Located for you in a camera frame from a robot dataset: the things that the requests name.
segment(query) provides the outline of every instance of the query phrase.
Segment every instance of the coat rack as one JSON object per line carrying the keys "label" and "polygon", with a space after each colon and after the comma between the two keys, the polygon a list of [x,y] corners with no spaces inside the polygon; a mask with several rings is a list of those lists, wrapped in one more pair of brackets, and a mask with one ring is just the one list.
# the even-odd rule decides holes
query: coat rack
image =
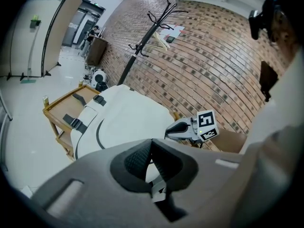
{"label": "coat rack", "polygon": [[171,8],[170,5],[171,3],[169,2],[169,0],[167,0],[167,7],[165,9],[165,11],[162,13],[161,17],[159,19],[157,19],[150,11],[148,11],[148,16],[150,18],[150,20],[154,23],[152,25],[152,27],[148,30],[147,34],[142,38],[142,40],[135,45],[135,48],[133,48],[130,44],[129,47],[132,50],[136,50],[135,53],[132,55],[131,59],[129,60],[127,66],[125,67],[122,76],[120,77],[119,81],[118,81],[118,86],[122,85],[124,83],[125,78],[127,77],[132,65],[134,64],[137,55],[139,53],[141,53],[142,56],[144,57],[149,57],[148,55],[143,54],[142,49],[144,48],[144,46],[147,44],[147,42],[149,41],[149,39],[151,38],[151,36],[154,34],[154,32],[158,29],[158,27],[163,28],[163,29],[172,29],[174,30],[172,27],[170,27],[167,24],[164,24],[163,22],[165,21],[165,19],[172,13],[177,13],[177,12],[183,12],[183,13],[188,13],[188,11],[182,11],[182,10],[176,10],[173,11],[174,8],[177,6],[177,3],[175,3]]}

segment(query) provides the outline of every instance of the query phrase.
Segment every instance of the wooden table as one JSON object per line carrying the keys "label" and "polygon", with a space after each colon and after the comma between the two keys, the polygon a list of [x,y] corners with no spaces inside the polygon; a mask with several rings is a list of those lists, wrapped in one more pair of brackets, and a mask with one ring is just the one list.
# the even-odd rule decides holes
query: wooden table
{"label": "wooden table", "polygon": [[82,82],[80,82],[77,89],[72,90],[51,104],[49,104],[47,96],[43,98],[45,107],[43,109],[43,114],[49,119],[51,127],[56,135],[57,142],[62,145],[68,158],[73,161],[75,159],[71,141],[72,127],[63,120],[63,117],[65,114],[68,114],[73,118],[77,118],[84,109],[84,106],[80,101],[72,96],[75,93],[82,96],[86,103],[91,101],[95,95],[100,94],[97,90],[92,89],[87,85],[82,85]]}

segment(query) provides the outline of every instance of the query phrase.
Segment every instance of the green mop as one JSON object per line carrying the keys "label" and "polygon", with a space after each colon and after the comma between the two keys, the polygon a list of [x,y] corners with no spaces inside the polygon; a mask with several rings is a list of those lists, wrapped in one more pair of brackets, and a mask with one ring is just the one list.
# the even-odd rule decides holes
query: green mop
{"label": "green mop", "polygon": [[32,53],[33,53],[33,48],[34,48],[34,44],[35,44],[35,41],[36,41],[36,37],[37,37],[37,33],[38,33],[38,30],[39,30],[40,24],[41,24],[41,20],[38,20],[38,15],[34,15],[34,18],[31,20],[30,28],[31,29],[35,28],[36,33],[35,33],[33,43],[32,43],[32,46],[30,48],[29,57],[28,57],[28,60],[29,60],[28,61],[28,77],[27,77],[26,80],[21,81],[22,84],[32,84],[32,83],[36,82],[35,79],[29,79],[29,75],[32,73],[32,68],[31,68]]}

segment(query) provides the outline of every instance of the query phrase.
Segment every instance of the door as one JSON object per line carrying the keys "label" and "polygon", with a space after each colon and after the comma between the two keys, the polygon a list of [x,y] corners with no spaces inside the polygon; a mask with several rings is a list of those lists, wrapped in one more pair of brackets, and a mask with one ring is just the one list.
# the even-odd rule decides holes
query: door
{"label": "door", "polygon": [[89,31],[90,28],[93,27],[93,25],[94,25],[93,21],[87,20],[87,22],[85,23],[84,28],[81,31],[81,34],[80,34],[79,38],[78,38],[77,45],[80,45],[82,40],[85,38],[86,33]]}
{"label": "door", "polygon": [[74,37],[76,35],[76,32],[78,30],[79,25],[81,24],[81,21],[83,20],[84,16],[86,15],[85,12],[77,11],[74,17],[72,18],[72,21],[70,22],[66,34],[63,38],[62,45],[66,47],[71,47]]}

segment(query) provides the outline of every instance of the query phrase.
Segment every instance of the person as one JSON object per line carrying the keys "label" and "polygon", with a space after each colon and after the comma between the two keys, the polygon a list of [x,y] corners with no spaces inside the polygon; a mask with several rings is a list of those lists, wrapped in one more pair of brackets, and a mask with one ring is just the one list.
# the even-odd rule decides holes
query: person
{"label": "person", "polygon": [[95,31],[97,31],[99,29],[98,25],[95,25],[94,28],[89,32],[87,39],[85,40],[85,46],[82,50],[82,57],[85,57],[85,54],[91,44],[91,42],[93,41],[94,37],[95,37]]}

